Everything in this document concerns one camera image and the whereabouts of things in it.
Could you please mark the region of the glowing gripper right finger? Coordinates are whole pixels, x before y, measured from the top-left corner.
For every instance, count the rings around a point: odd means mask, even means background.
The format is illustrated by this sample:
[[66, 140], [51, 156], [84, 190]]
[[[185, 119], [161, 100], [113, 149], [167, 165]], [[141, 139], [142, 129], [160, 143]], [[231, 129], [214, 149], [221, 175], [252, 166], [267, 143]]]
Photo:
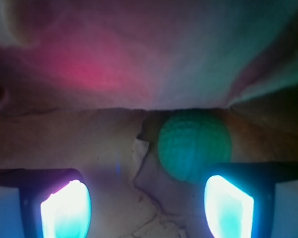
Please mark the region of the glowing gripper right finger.
[[215, 238], [298, 238], [298, 162], [214, 166], [204, 210]]

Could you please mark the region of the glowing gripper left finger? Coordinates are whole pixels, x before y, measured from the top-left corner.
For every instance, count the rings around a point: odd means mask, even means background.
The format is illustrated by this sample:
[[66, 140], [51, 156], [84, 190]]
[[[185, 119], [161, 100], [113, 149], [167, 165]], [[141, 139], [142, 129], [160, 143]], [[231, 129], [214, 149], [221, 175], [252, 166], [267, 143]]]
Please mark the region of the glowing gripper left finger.
[[91, 198], [76, 169], [0, 169], [0, 238], [85, 238]]

